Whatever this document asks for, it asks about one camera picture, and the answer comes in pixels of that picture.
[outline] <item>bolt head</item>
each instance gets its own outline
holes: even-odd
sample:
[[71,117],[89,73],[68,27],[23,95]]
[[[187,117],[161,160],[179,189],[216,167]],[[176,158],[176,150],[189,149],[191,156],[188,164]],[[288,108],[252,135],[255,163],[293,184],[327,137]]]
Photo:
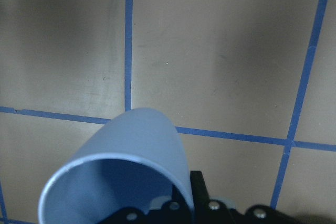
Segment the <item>bolt head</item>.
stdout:
[[173,201],[169,204],[169,209],[172,210],[172,211],[176,211],[180,208],[180,204]]
[[128,221],[134,221],[136,220],[138,215],[135,212],[130,212],[128,215],[126,215],[126,219]]
[[261,209],[261,208],[256,208],[253,211],[253,214],[255,217],[257,217],[258,219],[265,219],[267,214],[265,212],[265,210]]
[[217,201],[212,200],[209,202],[208,207],[211,210],[218,210],[220,208],[220,204]]

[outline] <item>screw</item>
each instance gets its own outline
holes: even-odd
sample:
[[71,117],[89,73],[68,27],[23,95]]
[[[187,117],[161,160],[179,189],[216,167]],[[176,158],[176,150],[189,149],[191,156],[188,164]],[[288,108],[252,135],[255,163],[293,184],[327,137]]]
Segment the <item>screw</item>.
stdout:
[[256,208],[253,211],[253,214],[255,217],[257,217],[258,219],[265,219],[267,214],[265,212],[265,210],[261,209],[261,208]]
[[211,210],[218,210],[220,208],[220,204],[216,201],[210,201],[209,204],[208,204],[208,207],[211,209]]
[[172,211],[176,211],[179,208],[180,208],[180,204],[175,202],[175,201],[171,202],[170,205],[169,205],[169,209],[172,210]]
[[128,221],[134,221],[136,220],[138,215],[135,212],[130,212],[128,215],[126,215],[126,219]]

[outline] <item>blue tape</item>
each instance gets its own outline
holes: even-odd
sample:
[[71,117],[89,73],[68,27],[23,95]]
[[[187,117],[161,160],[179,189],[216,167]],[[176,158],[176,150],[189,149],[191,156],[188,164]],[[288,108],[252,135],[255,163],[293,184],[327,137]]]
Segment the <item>blue tape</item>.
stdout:
[[255,143],[265,143],[265,144],[285,145],[286,143],[285,139],[274,138],[274,137],[253,136],[253,135],[220,132],[220,131],[208,131],[208,130],[192,129],[192,128],[185,128],[185,127],[176,127],[176,129],[177,129],[177,132],[181,134],[227,138],[227,139],[232,139],[232,140],[241,140],[241,141],[248,141],[248,142],[255,142]]
[[60,113],[52,113],[52,112],[37,111],[37,110],[15,110],[14,108],[2,107],[2,106],[0,106],[0,112],[10,113],[10,114],[19,114],[19,115],[37,116],[40,118],[51,118],[51,119],[83,122],[83,123],[95,123],[95,124],[106,124],[107,122],[110,121],[110,119],[92,118],[90,116],[60,114]]
[[11,220],[11,219],[5,219],[5,218],[0,218],[0,221],[3,221],[4,223],[12,223],[12,224],[35,224],[32,222],[27,222],[27,221],[20,221],[20,220]]
[[270,204],[271,208],[277,207],[282,184],[284,183],[283,179],[285,177],[285,173],[286,173],[287,166],[288,166],[290,151],[291,151],[291,144],[288,144],[283,149],[283,154],[282,154],[282,158],[281,158],[281,162],[279,166],[279,172],[278,172],[277,180],[275,182],[275,187],[274,187],[272,198],[271,198],[271,204]]
[[4,198],[4,194],[2,192],[2,186],[1,186],[1,181],[0,181],[0,208],[1,208],[1,213],[2,213],[2,221],[5,224],[8,224],[7,221],[7,211],[6,211],[6,206],[5,206],[5,198]]
[[125,0],[125,111],[132,109],[133,0]]
[[294,141],[293,147],[336,152],[336,145]]
[[283,151],[284,153],[283,153],[283,156],[280,162],[278,176],[277,176],[277,180],[274,186],[273,195],[272,195],[272,199],[270,203],[270,206],[272,208],[276,208],[277,206],[279,196],[281,193],[282,183],[284,182],[283,180],[286,174],[286,169],[287,169],[287,165],[288,165],[288,161],[290,157],[291,148],[296,144],[294,142],[294,137],[295,137],[295,133],[298,127],[298,123],[299,123],[303,101],[306,95],[309,76],[310,76],[311,68],[312,68],[315,53],[316,53],[317,43],[319,41],[319,36],[321,33],[322,22],[323,22],[324,13],[326,11],[327,2],[328,0],[319,0],[318,2],[318,7],[317,7],[315,18],[314,18],[314,24],[313,24],[313,28],[312,28],[312,32],[310,36],[306,59],[303,65],[303,71],[302,71],[302,75],[300,79],[299,90],[298,90],[298,94],[295,100],[293,114],[292,114],[292,118],[291,118],[290,125],[289,125],[289,130],[287,134],[288,144],[285,146],[284,151]]

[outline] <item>black mount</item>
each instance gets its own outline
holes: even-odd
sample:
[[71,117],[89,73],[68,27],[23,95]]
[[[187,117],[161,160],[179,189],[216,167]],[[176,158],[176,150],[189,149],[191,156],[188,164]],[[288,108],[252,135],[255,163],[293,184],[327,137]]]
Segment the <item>black mount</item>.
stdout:
[[203,174],[191,171],[190,181],[195,212],[191,213],[180,192],[173,186],[172,200],[147,215],[134,207],[125,207],[98,224],[302,224],[301,222],[270,207],[255,205],[244,215],[236,209],[228,209],[218,200],[211,200]]

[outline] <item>tile floor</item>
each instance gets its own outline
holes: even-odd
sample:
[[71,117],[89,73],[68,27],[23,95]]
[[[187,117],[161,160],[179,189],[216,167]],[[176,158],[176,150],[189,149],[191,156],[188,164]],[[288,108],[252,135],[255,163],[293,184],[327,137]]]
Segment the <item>tile floor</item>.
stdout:
[[0,223],[37,223],[51,174],[142,106],[171,118],[211,195],[336,222],[336,0],[321,26],[325,6],[0,0]]

